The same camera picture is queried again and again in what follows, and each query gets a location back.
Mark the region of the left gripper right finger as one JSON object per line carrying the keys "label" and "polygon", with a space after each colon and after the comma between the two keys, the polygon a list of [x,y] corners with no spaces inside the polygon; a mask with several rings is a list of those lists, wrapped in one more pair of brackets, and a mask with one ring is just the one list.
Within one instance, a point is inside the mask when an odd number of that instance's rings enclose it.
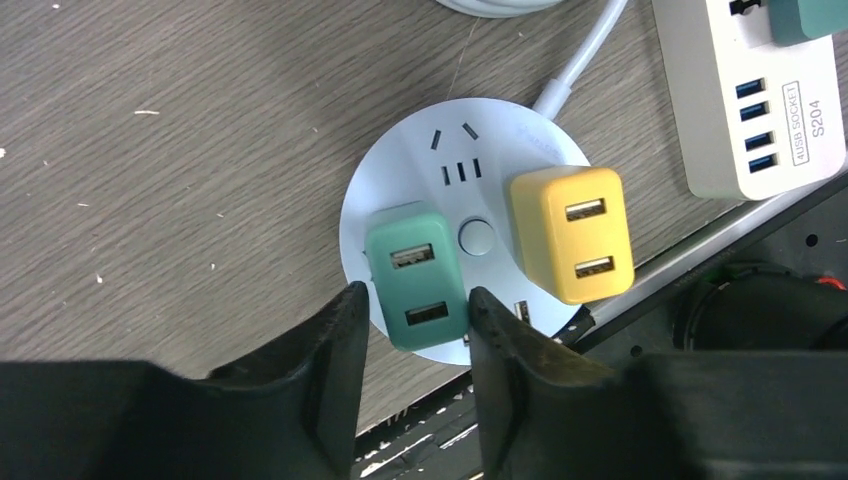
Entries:
{"label": "left gripper right finger", "polygon": [[488,479],[843,479],[842,352],[645,355],[613,370],[482,287],[468,300]]}

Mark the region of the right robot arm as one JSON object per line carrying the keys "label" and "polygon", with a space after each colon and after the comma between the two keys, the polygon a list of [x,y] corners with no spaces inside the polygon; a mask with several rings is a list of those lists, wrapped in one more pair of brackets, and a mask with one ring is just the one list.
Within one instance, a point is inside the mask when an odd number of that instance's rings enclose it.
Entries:
{"label": "right robot arm", "polygon": [[774,263],[731,263],[684,295],[672,338],[688,351],[845,351],[847,283]]}

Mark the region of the white usb power strip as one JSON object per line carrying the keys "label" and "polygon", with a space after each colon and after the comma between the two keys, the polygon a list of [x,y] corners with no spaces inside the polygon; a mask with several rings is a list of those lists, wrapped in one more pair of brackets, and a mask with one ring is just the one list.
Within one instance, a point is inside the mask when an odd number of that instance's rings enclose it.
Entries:
{"label": "white usb power strip", "polygon": [[776,45],[769,2],[653,5],[686,180],[698,197],[763,200],[844,166],[834,34]]}

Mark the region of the teal charger on white strip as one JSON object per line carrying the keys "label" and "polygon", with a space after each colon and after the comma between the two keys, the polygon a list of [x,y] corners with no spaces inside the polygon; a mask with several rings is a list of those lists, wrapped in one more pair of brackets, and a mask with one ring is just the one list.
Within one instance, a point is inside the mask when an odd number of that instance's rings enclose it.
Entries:
{"label": "teal charger on white strip", "polygon": [[771,0],[774,43],[793,46],[847,29],[847,0]]}

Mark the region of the round blue power strip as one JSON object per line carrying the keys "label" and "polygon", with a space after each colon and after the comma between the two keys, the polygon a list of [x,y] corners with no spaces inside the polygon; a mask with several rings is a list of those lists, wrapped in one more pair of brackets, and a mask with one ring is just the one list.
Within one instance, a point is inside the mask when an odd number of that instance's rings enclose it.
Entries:
{"label": "round blue power strip", "polygon": [[588,164],[553,121],[512,102],[459,98],[419,110],[374,143],[348,185],[339,224],[345,277],[365,282],[375,301],[365,256],[367,220],[380,210],[424,201],[450,225],[465,287],[482,286],[509,308],[526,304],[530,326],[555,336],[579,308],[521,271],[508,187],[520,174]]}

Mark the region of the yellow charger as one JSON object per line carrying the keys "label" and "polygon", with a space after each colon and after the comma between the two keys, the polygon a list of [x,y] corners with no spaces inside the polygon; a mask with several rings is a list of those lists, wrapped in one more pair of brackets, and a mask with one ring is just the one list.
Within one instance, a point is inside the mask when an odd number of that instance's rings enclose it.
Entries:
{"label": "yellow charger", "polygon": [[605,167],[556,166],[516,176],[509,200],[524,274],[577,305],[619,295],[635,273],[623,184]]}

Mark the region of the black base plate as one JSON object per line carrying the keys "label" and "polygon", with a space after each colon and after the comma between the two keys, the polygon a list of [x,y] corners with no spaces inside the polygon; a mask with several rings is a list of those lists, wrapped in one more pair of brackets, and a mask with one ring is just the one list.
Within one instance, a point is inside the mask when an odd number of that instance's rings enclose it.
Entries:
{"label": "black base plate", "polygon": [[[847,280],[847,176],[742,204],[637,270],[626,294],[585,308],[593,329],[574,346],[612,366],[673,348],[671,324],[683,293],[715,269],[776,263],[813,279]],[[356,442],[354,479],[480,479],[474,393],[461,373]]]}

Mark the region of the green charger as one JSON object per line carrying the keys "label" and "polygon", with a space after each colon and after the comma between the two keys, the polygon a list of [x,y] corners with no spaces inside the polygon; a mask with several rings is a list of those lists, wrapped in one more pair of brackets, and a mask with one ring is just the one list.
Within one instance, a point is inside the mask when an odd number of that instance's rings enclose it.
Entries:
{"label": "green charger", "polygon": [[436,207],[416,201],[374,213],[364,254],[394,347],[413,352],[467,333],[468,295],[454,234]]}

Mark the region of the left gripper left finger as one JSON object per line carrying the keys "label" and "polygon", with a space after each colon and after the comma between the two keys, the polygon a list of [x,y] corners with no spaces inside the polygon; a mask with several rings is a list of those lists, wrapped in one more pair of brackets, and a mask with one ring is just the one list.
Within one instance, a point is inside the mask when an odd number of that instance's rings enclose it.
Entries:
{"label": "left gripper left finger", "polygon": [[353,282],[189,379],[147,361],[5,362],[5,479],[347,479],[369,333]]}

